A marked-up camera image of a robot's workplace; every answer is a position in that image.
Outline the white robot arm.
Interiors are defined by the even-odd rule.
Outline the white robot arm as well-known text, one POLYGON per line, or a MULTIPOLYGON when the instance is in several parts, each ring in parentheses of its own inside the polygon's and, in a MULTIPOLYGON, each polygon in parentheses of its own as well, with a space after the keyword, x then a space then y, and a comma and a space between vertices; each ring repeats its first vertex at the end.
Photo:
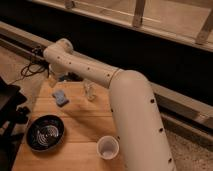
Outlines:
POLYGON ((55 78, 73 72, 109 91, 126 171, 177 171, 149 80, 135 70, 73 54, 67 39, 43 51, 55 78))

